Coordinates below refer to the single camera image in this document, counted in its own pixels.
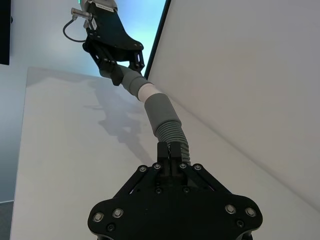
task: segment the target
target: white table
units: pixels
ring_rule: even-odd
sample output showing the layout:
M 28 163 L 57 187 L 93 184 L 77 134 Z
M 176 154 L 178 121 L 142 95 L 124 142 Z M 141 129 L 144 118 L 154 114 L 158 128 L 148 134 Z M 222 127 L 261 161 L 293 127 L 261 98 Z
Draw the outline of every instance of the white table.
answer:
M 190 113 L 173 103 L 201 163 L 235 194 L 253 199 L 264 222 L 254 238 L 317 239 L 320 214 Z M 91 208 L 156 160 L 143 104 L 109 79 L 28 71 L 12 240 L 95 240 Z

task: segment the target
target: black cable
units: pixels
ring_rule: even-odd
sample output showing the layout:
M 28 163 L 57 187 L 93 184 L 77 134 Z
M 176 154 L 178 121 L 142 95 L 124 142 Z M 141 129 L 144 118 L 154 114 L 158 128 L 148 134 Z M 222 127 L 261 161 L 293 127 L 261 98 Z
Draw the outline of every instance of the black cable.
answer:
M 84 43 L 86 40 L 75 40 L 75 39 L 69 37 L 69 36 L 66 34 L 66 28 L 67 28 L 70 24 L 72 24 L 73 22 L 74 22 L 74 20 L 71 19 L 71 21 L 69 21 L 66 25 L 64 25 L 63 30 L 62 30 L 62 31 L 63 31 L 63 35 L 64 35 L 67 39 L 69 39 L 69 40 L 71 40 L 71 41 L 73 41 L 73 42 L 76 42 L 76 43 Z

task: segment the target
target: metal screw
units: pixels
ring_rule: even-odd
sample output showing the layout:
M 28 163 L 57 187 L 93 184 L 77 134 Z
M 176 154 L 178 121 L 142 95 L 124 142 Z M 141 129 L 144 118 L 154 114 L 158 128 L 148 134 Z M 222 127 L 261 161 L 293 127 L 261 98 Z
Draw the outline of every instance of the metal screw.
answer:
M 108 226 L 106 226 L 106 229 L 108 232 L 112 232 L 116 229 L 116 226 L 113 223 L 110 223 Z
M 190 193 L 190 188 L 184 187 L 184 188 L 183 188 L 183 192 L 186 193 L 186 194 L 187 194 L 187 193 Z
M 230 204 L 225 206 L 224 208 L 228 214 L 235 214 L 236 213 L 236 208 Z
M 121 208 L 117 208 L 113 211 L 112 216 L 116 219 L 120 218 L 124 214 L 124 211 Z
M 251 207 L 246 208 L 246 209 L 245 209 L 245 213 L 246 213 L 247 215 L 249 215 L 250 217 L 255 217 L 255 216 L 257 216 L 256 211 L 253 210 Z
M 98 212 L 93 216 L 93 221 L 98 223 L 98 222 L 101 222 L 103 218 L 104 218 L 104 214 L 101 212 Z
M 140 172 L 145 172 L 147 170 L 147 168 L 145 166 L 140 167 L 139 171 Z
M 199 170 L 202 169 L 202 167 L 201 167 L 200 165 L 195 165 L 195 166 L 194 166 L 194 169 L 197 170 L 197 171 L 199 171 Z
M 236 221 L 236 225 L 239 227 L 239 228 L 243 228 L 245 226 L 245 223 L 244 221 L 242 220 L 237 220 Z
M 155 193 L 156 193 L 156 194 L 161 194 L 161 193 L 162 193 L 162 189 L 161 189 L 161 188 L 157 188 L 157 189 L 155 190 Z
M 185 168 L 187 167 L 187 165 L 186 165 L 185 163 L 181 163 L 179 166 L 180 166 L 180 168 L 182 168 L 182 169 L 185 169 Z
M 155 169 L 160 169 L 161 168 L 161 165 L 156 163 L 154 166 L 153 166 Z

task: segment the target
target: gray flexible hose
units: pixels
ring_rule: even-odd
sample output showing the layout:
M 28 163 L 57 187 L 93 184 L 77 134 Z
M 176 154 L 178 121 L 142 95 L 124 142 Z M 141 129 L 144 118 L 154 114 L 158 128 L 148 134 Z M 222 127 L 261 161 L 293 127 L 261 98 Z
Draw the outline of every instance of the gray flexible hose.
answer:
M 189 145 L 181 124 L 176 121 L 167 121 L 162 123 L 155 132 L 159 142 L 180 142 L 182 161 L 190 165 Z

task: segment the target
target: white hose connector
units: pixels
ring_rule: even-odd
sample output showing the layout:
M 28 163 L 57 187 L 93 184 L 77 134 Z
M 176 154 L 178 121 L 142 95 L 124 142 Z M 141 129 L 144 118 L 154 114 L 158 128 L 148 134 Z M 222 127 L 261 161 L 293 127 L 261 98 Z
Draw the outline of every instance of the white hose connector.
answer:
M 138 99 L 139 101 L 145 103 L 148 98 L 150 98 L 154 94 L 160 94 L 161 92 L 156 89 L 155 85 L 152 83 L 146 83 L 142 87 L 140 87 L 138 91 Z

